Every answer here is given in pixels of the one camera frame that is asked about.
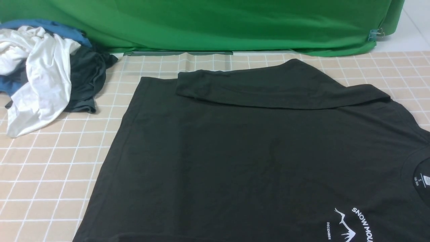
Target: size label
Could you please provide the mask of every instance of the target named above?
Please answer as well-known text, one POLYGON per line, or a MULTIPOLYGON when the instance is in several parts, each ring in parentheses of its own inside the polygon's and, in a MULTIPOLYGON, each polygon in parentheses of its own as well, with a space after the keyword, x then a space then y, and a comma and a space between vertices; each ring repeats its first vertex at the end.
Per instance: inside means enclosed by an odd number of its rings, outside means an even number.
POLYGON ((424 183, 426 183, 427 186, 430 186, 430 177, 423 176, 424 183))

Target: neckline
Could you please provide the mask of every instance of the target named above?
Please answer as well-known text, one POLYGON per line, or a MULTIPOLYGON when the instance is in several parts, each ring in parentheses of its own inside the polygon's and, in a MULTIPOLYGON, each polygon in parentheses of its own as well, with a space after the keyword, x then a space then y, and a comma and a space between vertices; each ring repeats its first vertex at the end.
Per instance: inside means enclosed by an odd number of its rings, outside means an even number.
POLYGON ((430 220, 428 219, 430 217, 430 206, 427 205, 418 194, 418 191, 412 184, 412 178, 414 177, 417 166, 430 158, 429 154, 430 146, 426 146, 412 153, 404 163, 401 174, 403 187, 413 203, 413 209, 417 211, 418 216, 420 216, 427 225, 430 225, 430 220))

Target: white floor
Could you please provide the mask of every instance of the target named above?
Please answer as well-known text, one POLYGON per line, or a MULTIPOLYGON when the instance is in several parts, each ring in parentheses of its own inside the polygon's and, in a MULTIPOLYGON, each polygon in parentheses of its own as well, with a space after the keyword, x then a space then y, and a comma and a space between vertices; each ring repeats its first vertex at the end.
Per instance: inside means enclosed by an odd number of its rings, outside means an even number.
MULTIPOLYGON (((430 51, 430 0, 405 0, 396 32, 378 42, 372 52, 430 51)), ((234 52, 234 55, 267 55, 271 52, 234 52)))

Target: binder clip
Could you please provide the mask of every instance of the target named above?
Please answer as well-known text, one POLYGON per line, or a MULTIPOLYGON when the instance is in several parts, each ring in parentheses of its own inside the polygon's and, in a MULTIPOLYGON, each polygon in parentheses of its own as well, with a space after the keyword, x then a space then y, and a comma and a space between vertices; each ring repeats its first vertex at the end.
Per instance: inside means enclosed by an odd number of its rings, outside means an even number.
POLYGON ((377 40, 378 38, 383 38, 385 36, 385 32, 382 28, 380 29, 372 29, 370 30, 369 37, 367 41, 377 40))

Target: pile of clothes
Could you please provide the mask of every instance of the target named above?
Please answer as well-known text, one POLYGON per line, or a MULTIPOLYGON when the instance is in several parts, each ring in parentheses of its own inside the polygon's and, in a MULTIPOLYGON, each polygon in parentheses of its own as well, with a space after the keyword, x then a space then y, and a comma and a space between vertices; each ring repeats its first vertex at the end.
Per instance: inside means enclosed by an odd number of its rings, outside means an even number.
POLYGON ((44 19, 0 24, 0 91, 12 101, 6 134, 18 137, 63 111, 95 113, 94 96, 118 61, 79 29, 44 19))

